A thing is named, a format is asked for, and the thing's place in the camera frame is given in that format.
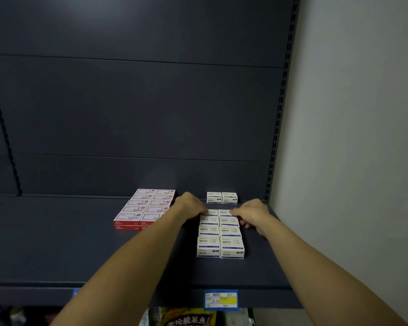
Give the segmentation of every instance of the yellow food package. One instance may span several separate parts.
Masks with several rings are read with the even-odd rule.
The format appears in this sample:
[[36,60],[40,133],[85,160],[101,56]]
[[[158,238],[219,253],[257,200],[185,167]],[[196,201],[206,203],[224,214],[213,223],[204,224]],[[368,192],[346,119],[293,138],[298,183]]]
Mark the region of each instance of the yellow food package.
[[161,308],[162,319],[159,326],[214,326],[215,311],[203,308]]

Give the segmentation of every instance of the bare arm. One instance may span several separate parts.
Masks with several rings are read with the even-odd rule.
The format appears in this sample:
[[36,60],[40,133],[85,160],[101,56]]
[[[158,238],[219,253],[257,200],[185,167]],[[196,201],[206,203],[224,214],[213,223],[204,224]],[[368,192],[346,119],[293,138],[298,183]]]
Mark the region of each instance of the bare arm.
[[181,225],[206,211],[186,192],[156,222],[124,244],[54,319],[53,326],[138,325]]
[[315,325],[407,325],[367,286],[269,214],[255,199],[231,210],[242,225],[255,225],[272,250]]

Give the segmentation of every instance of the shelf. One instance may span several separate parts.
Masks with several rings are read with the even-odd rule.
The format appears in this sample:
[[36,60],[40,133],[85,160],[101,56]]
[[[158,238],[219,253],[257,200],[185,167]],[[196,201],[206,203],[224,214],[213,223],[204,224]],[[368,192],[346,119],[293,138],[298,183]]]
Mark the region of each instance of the shelf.
[[[74,288],[138,233],[114,229],[126,202],[16,197],[1,204],[0,304],[66,304]],[[255,229],[242,229],[242,235],[244,260],[197,258],[197,221],[186,222],[151,304],[201,307],[205,289],[238,289],[242,307],[300,308],[267,240]]]

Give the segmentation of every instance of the wall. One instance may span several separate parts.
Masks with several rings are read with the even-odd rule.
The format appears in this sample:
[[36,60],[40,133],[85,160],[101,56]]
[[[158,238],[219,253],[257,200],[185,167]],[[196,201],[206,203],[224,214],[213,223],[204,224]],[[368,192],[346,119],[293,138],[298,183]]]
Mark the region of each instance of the wall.
[[302,0],[271,205],[408,321],[408,0]]

